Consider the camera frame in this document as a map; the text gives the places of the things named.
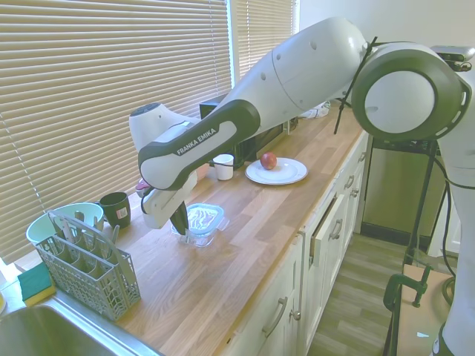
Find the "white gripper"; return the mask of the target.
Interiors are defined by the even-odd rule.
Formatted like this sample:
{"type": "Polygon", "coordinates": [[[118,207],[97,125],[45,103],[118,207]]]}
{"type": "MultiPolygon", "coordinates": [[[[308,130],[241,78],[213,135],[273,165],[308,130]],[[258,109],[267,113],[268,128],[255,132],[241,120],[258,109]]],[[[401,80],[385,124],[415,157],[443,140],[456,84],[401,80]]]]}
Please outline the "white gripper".
{"type": "Polygon", "coordinates": [[[186,236],[189,230],[189,219],[184,203],[185,197],[183,188],[178,191],[147,189],[141,199],[145,224],[149,228],[161,229],[170,220],[171,231],[174,234],[186,236]]]}

